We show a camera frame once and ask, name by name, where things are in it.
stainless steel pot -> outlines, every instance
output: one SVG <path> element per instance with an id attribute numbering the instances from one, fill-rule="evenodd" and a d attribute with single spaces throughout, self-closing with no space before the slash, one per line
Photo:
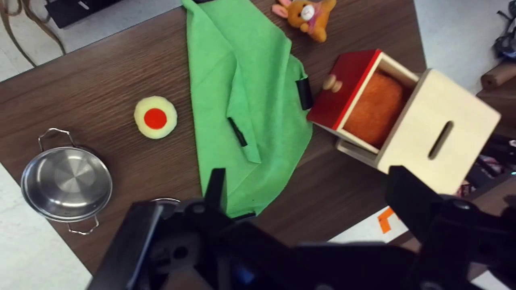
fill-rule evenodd
<path id="1" fill-rule="evenodd" d="M 62 134 L 69 147 L 45 150 L 48 134 Z M 112 179 L 103 162 L 93 154 L 74 147 L 67 131 L 50 128 L 38 139 L 42 154 L 30 160 L 21 175 L 25 202 L 50 221 L 66 223 L 67 231 L 88 236 L 98 228 L 96 215 L 112 195 Z M 69 223 L 93 220 L 88 231 L 75 231 Z"/>

wooden table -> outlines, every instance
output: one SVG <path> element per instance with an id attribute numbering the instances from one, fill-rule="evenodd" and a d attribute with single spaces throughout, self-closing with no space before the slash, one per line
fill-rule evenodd
<path id="1" fill-rule="evenodd" d="M 382 49 L 414 73 L 425 68 L 411 0 L 340 0 L 324 46 L 274 18 L 272 0 L 254 4 L 291 39 L 312 92 L 343 52 Z M 130 204 L 200 197 L 188 86 L 180 9 L 0 84 L 0 162 L 14 179 L 50 126 L 69 129 L 111 170 L 114 197 L 95 234 L 75 237 L 54 224 L 92 273 Z M 146 96 L 177 107 L 179 128 L 166 141 L 145 141 L 132 123 Z M 256 224 L 287 245 L 322 242 L 383 207 L 383 187 L 385 176 L 337 154 L 333 137 L 316 129 L 288 187 Z"/>

white floor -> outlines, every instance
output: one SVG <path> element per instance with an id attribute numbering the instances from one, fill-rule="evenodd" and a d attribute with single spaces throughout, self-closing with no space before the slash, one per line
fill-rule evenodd
<path id="1" fill-rule="evenodd" d="M 427 67 L 443 71 L 475 94 L 480 75 L 496 63 L 490 46 L 503 31 L 504 23 L 495 13 L 496 10 L 504 10 L 508 0 L 414 2 Z M 122 0 L 69 30 L 58 31 L 58 34 L 66 50 L 72 52 L 172 10 L 177 4 L 179 0 Z M 59 57 L 58 47 L 24 17 L 11 21 L 16 36 L 38 65 Z M 30 70 L 29 63 L 17 54 L 6 33 L 0 28 L 0 81 L 27 70 Z M 0 184 L 0 231 L 3 233 L 0 236 L 0 289 L 35 289 L 35 286 L 56 290 L 83 289 L 90 274 L 53 229 L 24 205 L 19 187 L 1 166 Z M 350 233 L 340 234 L 333 242 L 385 242 L 393 239 L 391 233 L 388 237 L 374 237 L 370 234 L 374 231 L 377 233 L 377 224 L 370 218 L 367 223 L 350 229 Z"/>

round sponge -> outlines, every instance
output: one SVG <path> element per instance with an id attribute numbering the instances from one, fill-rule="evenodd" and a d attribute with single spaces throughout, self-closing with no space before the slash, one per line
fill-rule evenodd
<path id="1" fill-rule="evenodd" d="M 177 126 L 175 107 L 162 97 L 141 99 L 133 108 L 133 121 L 146 139 L 164 139 Z"/>

green cloth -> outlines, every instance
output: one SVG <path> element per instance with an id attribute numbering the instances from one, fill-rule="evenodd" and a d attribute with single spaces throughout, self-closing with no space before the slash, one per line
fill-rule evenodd
<path id="1" fill-rule="evenodd" d="M 283 191 L 311 139 L 295 84 L 306 78 L 303 67 L 248 0 L 182 5 L 201 189 L 212 168 L 225 168 L 225 213 L 258 215 Z"/>

